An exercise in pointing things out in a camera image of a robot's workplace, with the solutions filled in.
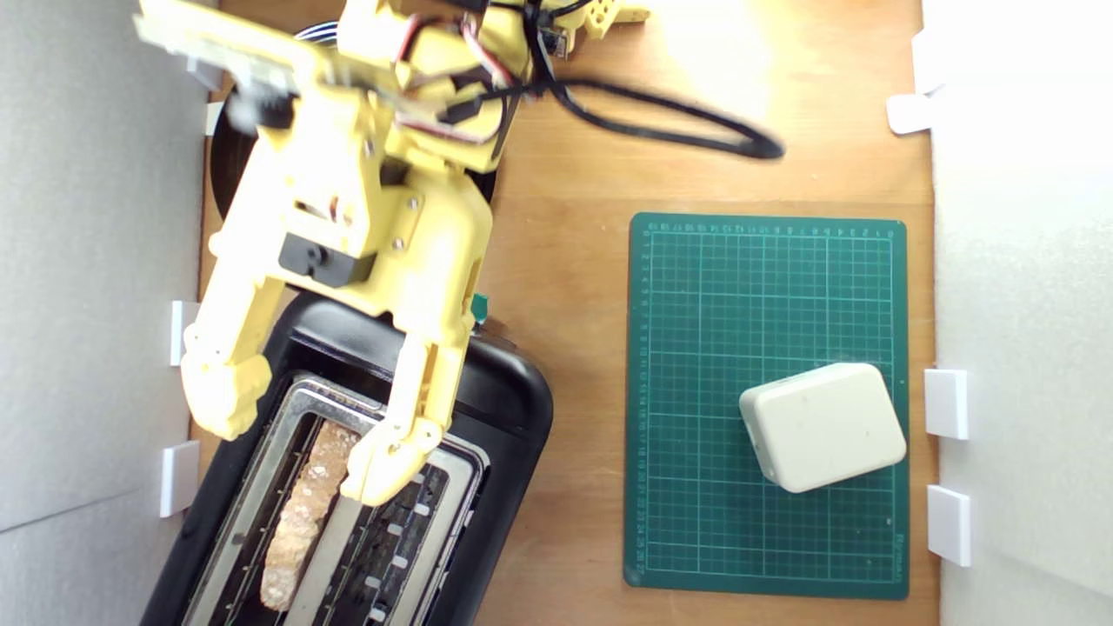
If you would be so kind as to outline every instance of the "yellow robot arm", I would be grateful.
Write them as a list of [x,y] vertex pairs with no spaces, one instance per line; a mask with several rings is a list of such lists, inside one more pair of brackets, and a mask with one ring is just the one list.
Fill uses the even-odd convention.
[[[230,71],[242,98],[232,113],[243,109],[259,135],[186,331],[194,418],[229,440],[250,428],[285,285],[391,312],[406,338],[386,417],[353,449],[341,487],[366,505],[397,493],[451,426],[491,233],[465,168],[498,166],[523,94],[481,100],[466,119],[440,116],[532,69],[523,0],[447,21],[407,14],[404,2],[349,0],[337,50],[183,0],[141,0],[136,18],[148,42]],[[601,36],[641,14],[595,0],[559,23]]]

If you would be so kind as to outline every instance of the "white bracket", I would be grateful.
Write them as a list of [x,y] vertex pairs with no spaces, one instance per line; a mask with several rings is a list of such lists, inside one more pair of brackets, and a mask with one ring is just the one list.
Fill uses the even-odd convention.
[[170,366],[181,365],[181,355],[186,352],[186,326],[197,319],[201,305],[197,302],[175,300],[170,303]]
[[205,109],[205,136],[211,137],[216,133],[216,123],[220,119],[220,111],[224,110],[224,101],[209,102]]
[[186,58],[186,71],[209,91],[219,91],[224,85],[224,70],[196,57]]
[[919,31],[912,38],[915,94],[890,96],[885,105],[889,128],[897,135],[927,130],[935,123],[932,95],[946,85],[951,57],[944,38],[936,29]]
[[971,566],[971,498],[927,486],[927,549],[959,567]]
[[924,422],[927,432],[951,439],[969,439],[966,372],[924,371]]
[[162,449],[162,490],[158,502],[159,517],[170,517],[193,503],[197,496],[200,463],[201,446],[199,441],[186,441]]

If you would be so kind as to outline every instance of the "bread slice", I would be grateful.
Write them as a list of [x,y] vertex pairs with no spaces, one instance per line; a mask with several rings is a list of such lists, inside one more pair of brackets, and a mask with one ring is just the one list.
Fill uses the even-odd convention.
[[302,467],[289,498],[283,505],[274,537],[267,547],[259,599],[278,612],[289,610],[311,549],[325,528],[325,516],[347,473],[347,458],[359,437],[324,420],[309,459]]

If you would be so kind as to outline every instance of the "white plastic box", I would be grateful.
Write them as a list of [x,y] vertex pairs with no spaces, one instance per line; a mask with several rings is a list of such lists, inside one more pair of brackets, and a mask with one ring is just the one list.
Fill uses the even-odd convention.
[[761,471],[794,493],[892,466],[908,449],[885,379],[866,363],[756,387],[739,408]]

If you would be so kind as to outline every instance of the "cutting mat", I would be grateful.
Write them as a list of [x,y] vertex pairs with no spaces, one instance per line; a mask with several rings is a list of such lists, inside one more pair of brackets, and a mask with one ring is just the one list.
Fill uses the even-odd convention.
[[639,214],[629,333],[630,585],[908,595],[907,459],[789,493],[761,475],[738,410],[750,387],[868,362],[907,438],[903,224]]

